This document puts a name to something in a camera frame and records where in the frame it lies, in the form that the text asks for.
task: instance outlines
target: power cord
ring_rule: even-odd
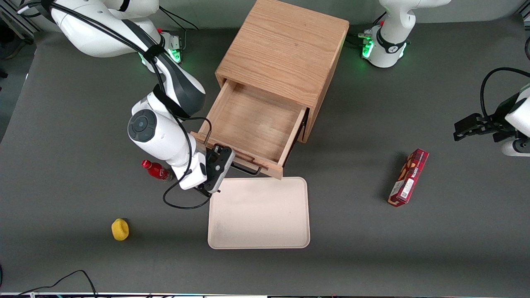
[[[372,24],[374,24],[374,25],[377,24],[377,22],[379,22],[379,20],[382,19],[382,18],[385,16],[385,14],[386,14],[386,11],[385,11],[382,15],[380,15],[380,16],[377,18],[377,20],[375,20]]]
[[[134,44],[132,41],[126,39],[124,36],[122,36],[121,34],[117,33],[115,30],[112,30],[112,29],[110,29],[108,26],[102,24],[101,22],[98,22],[98,21],[96,21],[96,20],[94,20],[94,19],[92,19],[92,18],[90,18],[90,17],[87,17],[86,15],[80,14],[80,13],[78,13],[78,12],[72,10],[72,9],[69,9],[69,8],[67,8],[67,7],[64,7],[64,6],[62,6],[62,5],[60,5],[60,4],[57,4],[57,3],[55,3],[55,2],[52,2],[52,3],[50,4],[50,7],[54,8],[54,9],[57,9],[57,10],[59,10],[59,11],[62,11],[62,12],[64,12],[64,13],[66,13],[66,14],[69,14],[69,15],[71,15],[71,16],[73,16],[73,17],[75,17],[75,18],[77,18],[77,19],[79,19],[79,20],[81,20],[81,21],[87,23],[88,25],[90,25],[90,26],[92,26],[92,27],[94,27],[94,28],[100,30],[101,32],[103,32],[103,33],[109,35],[110,37],[113,37],[114,39],[116,39],[116,40],[122,42],[122,43],[125,44],[126,46],[132,48],[134,51],[139,52],[139,53],[142,54],[143,56],[145,55],[145,51],[143,51],[139,46],[137,46],[136,44]],[[156,77],[157,77],[158,83],[159,83],[161,89],[163,90],[163,89],[164,89],[164,88],[163,88],[163,86],[164,86],[164,81],[162,80],[162,75],[160,74],[159,69],[158,69],[158,68],[156,67],[156,65],[155,65],[154,59],[152,59],[151,61],[149,61],[149,63],[151,64],[151,66],[152,66],[153,69],[155,70],[155,74],[156,74]],[[182,175],[182,177],[181,177],[180,179],[178,179],[178,180],[177,180],[172,186],[170,186],[170,187],[166,190],[166,192],[165,192],[164,195],[163,195],[163,201],[164,201],[168,206],[171,206],[171,207],[174,207],[174,208],[179,208],[179,209],[195,209],[195,208],[199,208],[199,207],[205,205],[206,203],[208,203],[208,202],[209,202],[209,198],[208,198],[205,202],[203,202],[202,204],[199,204],[199,205],[197,205],[197,206],[193,206],[193,207],[181,207],[181,206],[177,206],[177,205],[173,205],[173,204],[168,203],[167,200],[166,200],[166,195],[167,195],[167,193],[168,193],[171,189],[173,189],[176,185],[178,185],[178,184],[184,179],[184,177],[186,177],[186,175],[189,173],[189,170],[190,170],[190,167],[191,167],[191,159],[192,159],[192,153],[191,153],[191,151],[192,151],[192,148],[191,148],[191,141],[190,141],[190,138],[189,138],[189,136],[188,136],[188,132],[186,131],[186,129],[185,129],[184,126],[182,125],[180,119],[182,119],[182,120],[195,120],[195,119],[203,119],[203,120],[206,120],[206,121],[208,122],[208,125],[210,126],[210,130],[209,130],[209,133],[208,133],[208,134],[211,133],[211,122],[210,122],[208,119],[204,118],[204,117],[195,117],[195,118],[193,118],[193,119],[191,119],[191,118],[187,119],[187,118],[181,118],[181,117],[178,117],[178,116],[173,115],[173,114],[172,114],[172,116],[175,118],[175,121],[177,122],[177,124],[178,124],[179,127],[181,128],[182,132],[184,133],[184,136],[185,136],[185,138],[186,138],[186,142],[188,143],[189,158],[188,158],[188,166],[187,166],[186,170],[184,171],[184,175]]]
[[[186,22],[186,23],[192,25],[192,26],[195,28],[195,30],[199,30],[199,27],[195,26],[195,24],[193,24],[192,22],[190,22],[190,21],[186,20],[185,18],[180,17],[180,16],[178,16],[178,15],[176,15],[176,14],[170,12],[169,10],[167,10],[167,9],[161,7],[161,6],[159,6],[159,7],[160,7],[160,10],[161,10],[161,11],[166,12],[166,13],[168,13],[168,14],[171,14],[171,15],[173,15],[173,16],[176,16],[176,17],[178,17],[179,19],[181,19],[182,21],[184,21],[184,22]]]
[[[195,27],[196,30],[199,30],[199,27],[195,26],[195,24],[193,24],[192,22],[184,19],[183,17],[180,17],[172,12],[170,12],[169,10],[163,8],[162,6],[159,6],[158,8],[160,8],[160,10],[165,14],[167,15],[167,17],[169,17],[173,22],[175,22],[175,24],[177,24],[180,28],[182,28],[182,30],[184,30],[184,45],[182,46],[182,50],[185,50],[186,49],[186,46],[188,45],[188,29],[186,29],[184,26],[182,26],[179,22],[177,22],[173,17],[171,17],[172,15],[173,16],[176,16],[178,17],[179,19],[181,19],[182,21],[192,25],[193,27]]]
[[[507,131],[502,130],[499,126],[497,126],[495,123],[493,123],[493,121],[490,119],[490,116],[488,115],[488,113],[486,113],[486,107],[484,105],[484,89],[486,87],[486,83],[488,82],[488,79],[491,77],[491,75],[493,75],[494,73],[499,72],[499,71],[509,71],[509,72],[513,72],[513,73],[518,73],[520,75],[524,75],[526,77],[530,77],[530,73],[528,73],[526,71],[522,71],[520,69],[511,68],[511,67],[495,68],[494,70],[490,71],[486,75],[486,77],[482,81],[482,85],[480,86],[480,108],[482,110],[482,114],[484,115],[484,118],[486,119],[486,122],[488,122],[488,124],[491,127],[493,127],[496,131],[498,131],[499,133],[503,134],[504,136],[508,136],[509,137],[511,135]]]
[[[85,275],[86,279],[89,280],[90,288],[92,289],[92,293],[94,294],[94,297],[97,297],[98,294],[97,294],[96,288],[94,287],[94,284],[92,283],[92,280],[90,279],[89,275],[88,275],[84,270],[76,270],[76,271],[74,271],[74,272],[72,272],[72,273],[70,273],[70,274],[68,274],[68,275],[66,275],[66,276],[63,276],[63,277],[61,277],[61,279],[59,279],[58,281],[56,281],[56,282],[55,282],[53,285],[51,285],[51,286],[36,287],[36,288],[31,289],[31,290],[24,291],[24,292],[22,292],[22,293],[20,293],[20,294],[18,294],[18,295],[16,295],[16,296],[22,296],[22,295],[24,295],[24,294],[31,293],[31,292],[35,292],[35,291],[40,290],[40,289],[43,289],[43,288],[53,288],[53,287],[55,287],[57,284],[59,284],[61,281],[63,281],[63,279],[65,279],[65,278],[67,278],[67,277],[69,277],[69,276],[71,276],[71,275],[74,275],[75,273],[78,273],[78,272],[83,273],[83,274]]]
[[[36,17],[40,15],[40,12],[35,13],[35,14],[24,14],[24,12],[29,10],[30,8],[41,5],[40,1],[34,1],[34,2],[28,2],[28,3],[24,3],[24,2],[25,0],[22,0],[20,2],[19,8],[16,10],[16,12],[19,15],[23,17],[27,17],[27,18],[32,18],[32,17]]]

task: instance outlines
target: green led light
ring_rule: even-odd
[[[403,53],[405,53],[405,48],[407,47],[407,43],[405,42],[405,44],[403,45],[403,49],[401,50],[401,54],[399,54],[399,57],[403,57]]]
[[[173,60],[175,60],[175,62],[180,63],[181,61],[180,50],[167,49],[167,52],[171,55],[171,57],[173,58]]]
[[[138,55],[140,55],[140,59],[142,59],[142,64],[143,64],[143,65],[146,65],[146,64],[145,64],[145,60],[144,60],[144,56],[142,56],[140,53],[138,53]]]
[[[370,57],[370,54],[372,53],[372,49],[374,48],[374,42],[370,40],[364,48],[363,48],[363,57],[368,58]]]

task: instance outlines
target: beige tray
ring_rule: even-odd
[[[309,205],[303,178],[227,178],[220,191],[210,201],[211,248],[282,249],[309,244]]]

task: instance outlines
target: cardboard box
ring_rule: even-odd
[[[417,149],[409,155],[388,198],[392,206],[399,207],[409,202],[428,156],[429,153],[422,149]]]

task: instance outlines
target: gray mat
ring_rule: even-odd
[[[234,35],[188,34],[183,67],[208,93],[200,116],[219,91],[214,71]],[[2,289],[85,269],[101,292],[528,296],[530,160],[502,155],[491,136],[452,139],[453,123],[480,110],[489,70],[528,69],[520,16],[419,24],[411,40],[392,69],[345,48],[308,143],[293,149],[285,175],[307,180],[310,245],[216,251],[208,208],[165,206],[167,185],[141,168],[148,155],[127,137],[130,108],[155,84],[138,55],[93,58],[61,34],[38,36],[0,145]],[[493,77],[490,111],[527,82]],[[394,208],[386,197],[418,147],[431,156],[410,203]],[[170,197],[202,200],[194,191]],[[124,242],[110,232],[118,217],[131,222]],[[89,285],[77,276],[57,290]]]

